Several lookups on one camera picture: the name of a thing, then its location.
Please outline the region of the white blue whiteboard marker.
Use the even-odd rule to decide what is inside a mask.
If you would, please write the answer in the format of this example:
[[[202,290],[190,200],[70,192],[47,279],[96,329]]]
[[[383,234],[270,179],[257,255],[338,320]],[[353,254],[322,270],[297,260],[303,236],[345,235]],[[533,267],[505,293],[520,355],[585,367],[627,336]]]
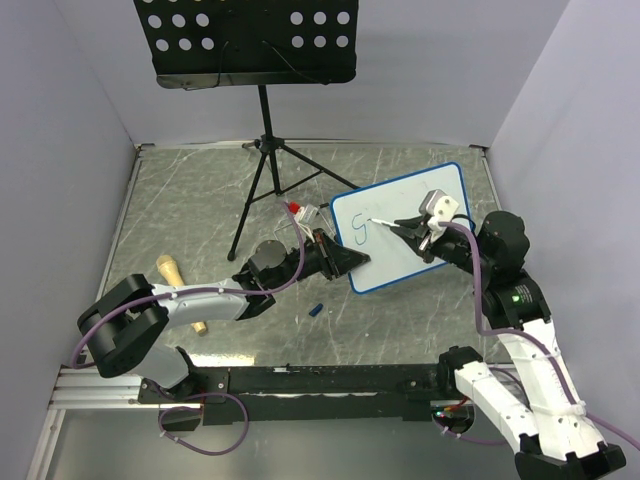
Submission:
[[[374,224],[385,226],[385,227],[389,227],[389,228],[398,228],[399,227],[399,225],[394,223],[394,222],[390,222],[390,221],[386,221],[386,220],[382,220],[382,219],[370,218],[368,220],[370,222],[374,223]]]

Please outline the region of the blue marker cap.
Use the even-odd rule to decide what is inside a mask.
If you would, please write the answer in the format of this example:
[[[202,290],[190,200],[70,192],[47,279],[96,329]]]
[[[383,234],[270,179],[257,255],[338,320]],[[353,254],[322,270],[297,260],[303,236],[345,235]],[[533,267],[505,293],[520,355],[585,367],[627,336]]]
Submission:
[[[322,311],[323,308],[324,308],[324,305],[322,303],[317,304],[310,310],[309,316],[316,317]]]

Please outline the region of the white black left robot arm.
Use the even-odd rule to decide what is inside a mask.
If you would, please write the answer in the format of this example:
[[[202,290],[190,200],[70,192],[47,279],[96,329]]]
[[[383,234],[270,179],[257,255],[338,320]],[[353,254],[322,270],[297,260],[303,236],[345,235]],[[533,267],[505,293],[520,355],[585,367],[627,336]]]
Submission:
[[[203,392],[205,382],[183,348],[160,341],[164,331],[199,321],[255,318],[292,284],[314,274],[332,281],[370,260],[318,228],[296,248],[277,240],[260,243],[237,274],[217,283],[154,285],[133,274],[78,318],[82,339],[74,352],[88,349],[103,378],[134,373],[162,396],[184,402]]]

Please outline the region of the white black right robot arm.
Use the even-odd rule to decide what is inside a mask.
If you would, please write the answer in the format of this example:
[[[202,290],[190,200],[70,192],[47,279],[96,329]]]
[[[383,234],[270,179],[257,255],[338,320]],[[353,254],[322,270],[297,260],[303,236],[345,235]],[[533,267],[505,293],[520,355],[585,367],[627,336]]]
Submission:
[[[601,434],[570,378],[551,312],[524,268],[530,242],[521,217],[489,213],[478,233],[425,214],[395,220],[391,231],[425,261],[443,260],[473,277],[479,335],[495,337],[515,366],[518,400],[473,349],[441,355],[438,390],[470,398],[514,452],[522,479],[600,479],[626,465],[620,446]]]

